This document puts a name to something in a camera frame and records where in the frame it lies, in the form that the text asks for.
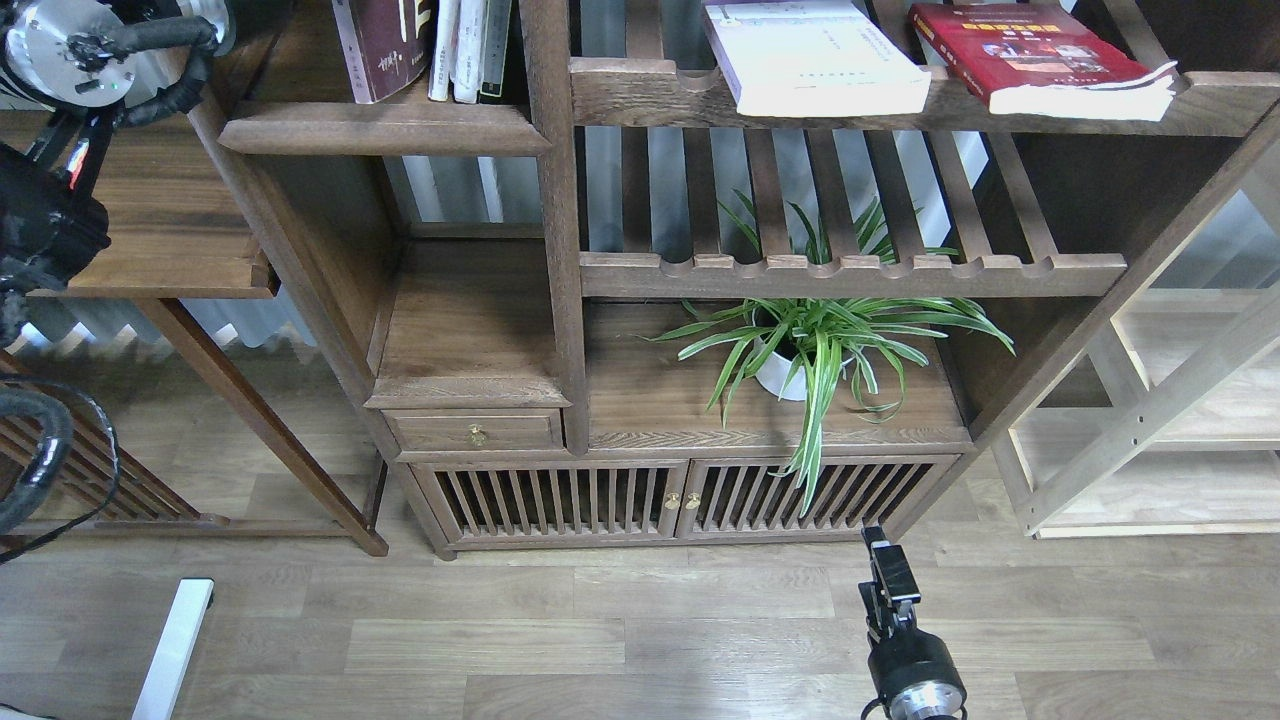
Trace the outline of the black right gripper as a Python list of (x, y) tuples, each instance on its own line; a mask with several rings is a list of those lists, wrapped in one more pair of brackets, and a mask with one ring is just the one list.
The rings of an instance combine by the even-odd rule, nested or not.
[(902, 547), (879, 525), (861, 528), (873, 579), (859, 585), (867, 607), (868, 667), (887, 719), (966, 719), (966, 689), (941, 638), (916, 625), (922, 594)]

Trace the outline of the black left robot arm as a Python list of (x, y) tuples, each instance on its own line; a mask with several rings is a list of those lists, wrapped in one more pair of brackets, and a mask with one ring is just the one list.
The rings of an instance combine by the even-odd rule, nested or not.
[(1, 154), (5, 345), (31, 292), (64, 291), (110, 245), (93, 188), (114, 132), (191, 111), (248, 27), (241, 1), (3, 4), (3, 96), (51, 111)]

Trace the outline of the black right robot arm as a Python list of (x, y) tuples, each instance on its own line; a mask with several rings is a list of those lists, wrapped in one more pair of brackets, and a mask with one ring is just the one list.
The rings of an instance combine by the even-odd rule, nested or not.
[(916, 625), (922, 594), (902, 547), (891, 543), (878, 525), (864, 527), (861, 537), (873, 571), (859, 591), (877, 693), (861, 717), (879, 705), (888, 719), (965, 719), (966, 689), (946, 643)]

